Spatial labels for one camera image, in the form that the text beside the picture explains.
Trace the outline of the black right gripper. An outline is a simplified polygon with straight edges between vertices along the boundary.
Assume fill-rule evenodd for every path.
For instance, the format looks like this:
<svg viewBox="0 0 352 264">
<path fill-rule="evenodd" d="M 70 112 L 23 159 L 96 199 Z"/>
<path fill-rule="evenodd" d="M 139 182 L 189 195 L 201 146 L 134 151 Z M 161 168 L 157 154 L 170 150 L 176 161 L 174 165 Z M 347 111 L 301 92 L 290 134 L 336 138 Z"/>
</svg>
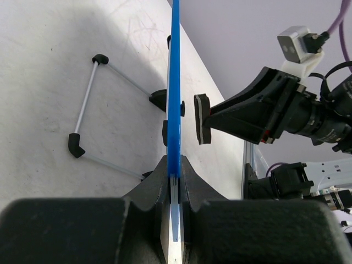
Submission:
<svg viewBox="0 0 352 264">
<path fill-rule="evenodd" d="M 306 91 L 290 105 L 299 85 L 299 77 L 263 67 L 242 92 L 211 108 L 207 126 L 254 144 L 272 143 L 284 130 L 351 154 L 351 119 Z"/>
</svg>

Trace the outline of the red black whiteboard eraser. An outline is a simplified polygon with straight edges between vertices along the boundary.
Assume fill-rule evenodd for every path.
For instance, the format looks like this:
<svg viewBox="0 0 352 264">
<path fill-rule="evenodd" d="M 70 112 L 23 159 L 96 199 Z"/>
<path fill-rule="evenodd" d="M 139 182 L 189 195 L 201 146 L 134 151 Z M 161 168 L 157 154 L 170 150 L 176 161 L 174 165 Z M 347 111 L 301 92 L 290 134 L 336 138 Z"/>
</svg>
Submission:
<svg viewBox="0 0 352 264">
<path fill-rule="evenodd" d="M 210 116 L 210 100 L 203 93 L 194 95 L 196 136 L 199 145 L 211 143 L 211 128 L 204 125 L 204 121 Z"/>
</svg>

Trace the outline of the blue framed whiteboard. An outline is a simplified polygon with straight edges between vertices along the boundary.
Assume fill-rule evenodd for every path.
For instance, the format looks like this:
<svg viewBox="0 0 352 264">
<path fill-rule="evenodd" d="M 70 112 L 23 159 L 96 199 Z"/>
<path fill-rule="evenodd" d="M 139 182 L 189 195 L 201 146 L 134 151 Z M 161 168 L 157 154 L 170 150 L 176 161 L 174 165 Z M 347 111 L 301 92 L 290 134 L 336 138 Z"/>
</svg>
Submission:
<svg viewBox="0 0 352 264">
<path fill-rule="evenodd" d="M 182 263 L 180 242 L 179 179 L 181 176 L 181 70 L 180 70 L 180 1 L 172 2 L 168 72 L 167 172 L 170 187 L 172 263 Z"/>
</svg>

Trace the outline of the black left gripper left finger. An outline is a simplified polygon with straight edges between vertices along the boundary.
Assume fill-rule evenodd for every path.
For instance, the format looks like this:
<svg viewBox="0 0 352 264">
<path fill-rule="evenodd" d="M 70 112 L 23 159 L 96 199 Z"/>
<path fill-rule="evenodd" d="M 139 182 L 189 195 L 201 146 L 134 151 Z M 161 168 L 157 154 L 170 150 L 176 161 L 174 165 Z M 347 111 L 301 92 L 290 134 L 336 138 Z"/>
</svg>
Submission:
<svg viewBox="0 0 352 264">
<path fill-rule="evenodd" d="M 1 212 L 1 263 L 166 263 L 167 159 L 122 197 L 19 199 Z"/>
</svg>

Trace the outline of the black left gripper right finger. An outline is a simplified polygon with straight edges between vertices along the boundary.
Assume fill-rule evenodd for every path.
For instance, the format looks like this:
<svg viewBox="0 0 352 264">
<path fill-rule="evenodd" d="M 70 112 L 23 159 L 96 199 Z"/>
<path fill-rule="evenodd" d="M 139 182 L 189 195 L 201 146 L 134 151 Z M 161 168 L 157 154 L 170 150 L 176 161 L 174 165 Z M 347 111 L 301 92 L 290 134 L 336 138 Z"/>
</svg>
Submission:
<svg viewBox="0 0 352 264">
<path fill-rule="evenodd" d="M 317 201 L 228 200 L 182 157 L 183 263 L 351 263 L 351 245 Z"/>
</svg>

